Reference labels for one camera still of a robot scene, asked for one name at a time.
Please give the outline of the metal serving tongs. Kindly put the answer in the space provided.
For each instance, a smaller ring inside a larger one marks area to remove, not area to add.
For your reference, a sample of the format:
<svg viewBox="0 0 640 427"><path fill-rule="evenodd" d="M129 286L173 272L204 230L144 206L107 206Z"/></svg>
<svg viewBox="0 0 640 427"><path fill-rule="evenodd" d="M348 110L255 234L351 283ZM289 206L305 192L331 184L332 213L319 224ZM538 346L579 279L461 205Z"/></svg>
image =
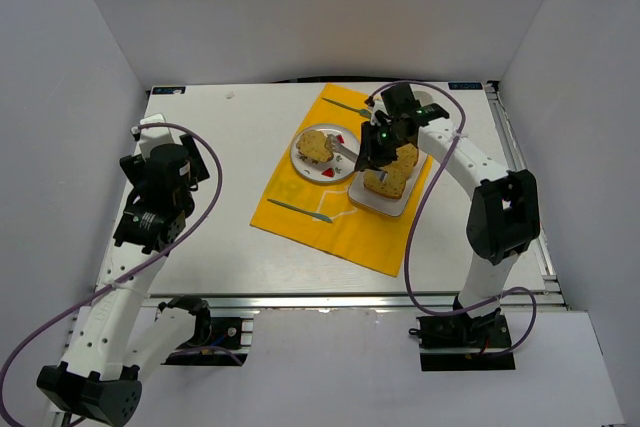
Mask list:
<svg viewBox="0 0 640 427"><path fill-rule="evenodd" d="M340 155L346 157L353 164L357 163L358 154L347 147L345 147L342 143L339 142L338 137L334 134L328 134L327 140L329 142L330 148L333 152L337 152ZM386 180L388 173L384 170L378 170L375 174L376 178L384 182Z"/></svg>

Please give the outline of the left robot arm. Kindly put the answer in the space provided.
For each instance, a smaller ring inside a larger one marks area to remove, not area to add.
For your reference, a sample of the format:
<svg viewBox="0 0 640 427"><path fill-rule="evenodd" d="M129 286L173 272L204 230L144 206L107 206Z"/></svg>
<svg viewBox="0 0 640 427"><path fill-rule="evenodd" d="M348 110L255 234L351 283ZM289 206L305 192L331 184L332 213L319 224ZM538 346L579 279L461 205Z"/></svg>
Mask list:
<svg viewBox="0 0 640 427"><path fill-rule="evenodd" d="M143 133L140 152L120 167L132 185L103 263L98 298L57 365L45 366L38 388L65 413L124 426L141 400L142 383L180 346L211 336L207 303L182 296L161 305L158 320L130 338L167 248L181 238L195 210L192 197L209 177L194 138L168 129Z"/></svg>

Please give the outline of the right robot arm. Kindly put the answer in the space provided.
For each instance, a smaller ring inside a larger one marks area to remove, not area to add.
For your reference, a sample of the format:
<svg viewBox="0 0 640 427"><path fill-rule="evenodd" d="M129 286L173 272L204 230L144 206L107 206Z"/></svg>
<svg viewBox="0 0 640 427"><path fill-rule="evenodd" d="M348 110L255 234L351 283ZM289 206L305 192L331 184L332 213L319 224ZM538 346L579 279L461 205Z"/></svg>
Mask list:
<svg viewBox="0 0 640 427"><path fill-rule="evenodd" d="M501 300L511 294L506 282L513 266L540 235L537 182L527 169L511 170L490 159L464 135L437 103L421 105L414 82L392 82L365 101L371 114L361 126L358 171L381 171L399 148L416 147L439 165L435 179L448 172L471 205L466 237L473 251L462 290L448 312L424 306L413 335L424 349L468 348L483 355L500 321Z"/></svg>

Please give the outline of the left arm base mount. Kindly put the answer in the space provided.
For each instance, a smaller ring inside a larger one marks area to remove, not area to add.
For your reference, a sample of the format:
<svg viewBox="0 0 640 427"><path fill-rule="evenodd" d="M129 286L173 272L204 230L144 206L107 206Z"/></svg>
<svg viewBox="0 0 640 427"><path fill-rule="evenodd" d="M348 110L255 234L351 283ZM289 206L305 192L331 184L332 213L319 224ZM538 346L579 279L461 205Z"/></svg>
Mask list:
<svg viewBox="0 0 640 427"><path fill-rule="evenodd" d="M241 367L248 354L242 340L247 330L241 317L213 316L209 303L194 296L174 297L161 302L156 319L169 309L181 309L195 317L192 337L180 344L164 362L168 366Z"/></svg>

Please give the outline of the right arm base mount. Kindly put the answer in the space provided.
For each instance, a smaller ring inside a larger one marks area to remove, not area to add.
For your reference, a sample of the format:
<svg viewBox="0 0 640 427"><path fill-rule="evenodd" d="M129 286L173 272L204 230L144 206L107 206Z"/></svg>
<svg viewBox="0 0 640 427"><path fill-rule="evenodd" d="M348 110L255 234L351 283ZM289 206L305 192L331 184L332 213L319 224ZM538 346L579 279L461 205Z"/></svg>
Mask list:
<svg viewBox="0 0 640 427"><path fill-rule="evenodd" d="M422 316L408 330L418 341L423 372L513 371L512 339L497 309L484 317Z"/></svg>

